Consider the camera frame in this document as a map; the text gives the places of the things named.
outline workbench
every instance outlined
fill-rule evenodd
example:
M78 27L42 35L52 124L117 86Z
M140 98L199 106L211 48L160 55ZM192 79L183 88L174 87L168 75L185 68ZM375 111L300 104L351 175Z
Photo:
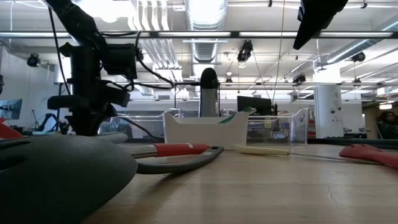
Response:
M338 157L342 148L293 151ZM398 170L225 151L189 173L136 174L83 223L398 223Z

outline ductwork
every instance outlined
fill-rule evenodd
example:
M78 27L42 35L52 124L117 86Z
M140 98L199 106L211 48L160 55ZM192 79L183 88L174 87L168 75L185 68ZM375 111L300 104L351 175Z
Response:
M228 0L185 0L189 30L222 30ZM192 53L199 63L210 63L216 57L218 44L192 44Z
M375 30L379 31L397 31L398 30L398 16L383 23L383 25L377 27ZM330 54L327 58L327 63L338 63L349 57L352 57L365 49L372 47L383 41L382 39L369 39L369 40L356 40L347 46L339 49L338 51Z

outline table surface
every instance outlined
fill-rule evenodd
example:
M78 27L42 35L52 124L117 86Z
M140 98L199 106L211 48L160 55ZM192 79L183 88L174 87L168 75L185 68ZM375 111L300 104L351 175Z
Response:
M342 148L292 150L338 157ZM397 222L398 171L393 168L225 151L186 174L137 174L83 223Z

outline white column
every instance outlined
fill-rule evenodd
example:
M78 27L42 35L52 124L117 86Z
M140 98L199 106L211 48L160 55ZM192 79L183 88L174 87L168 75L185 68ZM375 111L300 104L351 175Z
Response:
M315 71L313 80L320 83L340 83L340 68L328 65L326 70ZM341 105L341 88L338 85L316 86L315 125L317 138L343 137L343 113Z

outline laboratory room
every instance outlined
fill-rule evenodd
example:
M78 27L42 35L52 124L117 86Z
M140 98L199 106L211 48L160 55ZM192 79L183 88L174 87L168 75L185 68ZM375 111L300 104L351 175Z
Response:
M397 223L398 1L0 0L0 223Z

